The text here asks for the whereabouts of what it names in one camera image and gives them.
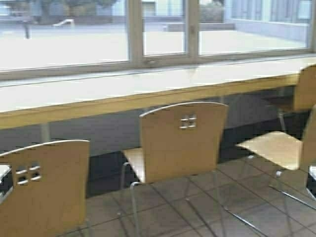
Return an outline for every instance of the window pane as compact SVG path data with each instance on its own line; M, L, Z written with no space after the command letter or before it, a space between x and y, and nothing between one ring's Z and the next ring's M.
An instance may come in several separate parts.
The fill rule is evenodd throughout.
M0 71L128 60L126 0L0 2Z
M142 0L144 54L185 52L184 0Z
M200 55L308 47L312 0L199 3Z

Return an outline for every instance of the tiled floor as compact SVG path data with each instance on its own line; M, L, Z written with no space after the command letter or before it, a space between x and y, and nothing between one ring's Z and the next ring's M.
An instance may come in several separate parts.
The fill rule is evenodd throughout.
M289 237L283 196L268 187L275 166L262 158L242 158L218 166L221 200L231 211L244 217L269 237ZM289 193L316 206L305 190L307 173L286 171L281 180ZM220 212L211 173L177 178L136 187L142 237L213 237L184 199L185 188L193 206L218 237L222 236ZM129 189L95 196L87 200L87 215L95 237L135 237ZM295 237L316 237L316 211L287 198L290 224ZM229 237L260 237L248 226L224 211ZM86 226L63 237L88 237Z

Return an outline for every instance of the tree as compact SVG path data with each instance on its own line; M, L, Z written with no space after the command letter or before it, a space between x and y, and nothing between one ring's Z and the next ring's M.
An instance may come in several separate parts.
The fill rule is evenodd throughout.
M74 9L78 6L85 6L88 4L98 4L103 8L112 6L118 0L40 0L40 7L42 10L41 23L49 23L49 7L52 3L59 2L69 9L70 16L75 15Z
M69 9L69 15L75 16L76 7L98 4L103 8L112 6L117 0L60 0Z
M202 23L221 23L223 18L224 7L219 0L200 5L200 21Z

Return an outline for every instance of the window frame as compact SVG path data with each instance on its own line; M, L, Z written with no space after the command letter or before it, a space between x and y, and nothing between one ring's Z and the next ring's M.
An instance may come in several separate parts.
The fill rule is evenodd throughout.
M139 68L156 68L182 64L203 64L224 60L245 60L274 56L309 54L316 51L316 0L312 0L311 31L306 48L242 52L234 54L199 55L199 0L185 1L185 53L168 55L143 54L143 16L141 0L126 0L126 24L129 61L85 65L56 66L1 71L0 80L31 79L49 76L122 71Z

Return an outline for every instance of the table leg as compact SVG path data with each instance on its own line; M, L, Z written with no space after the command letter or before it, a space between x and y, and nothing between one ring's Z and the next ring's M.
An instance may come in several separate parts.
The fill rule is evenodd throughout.
M41 141L43 143L50 142L49 123L40 124Z
M224 104L225 103L225 96L219 97L219 103Z

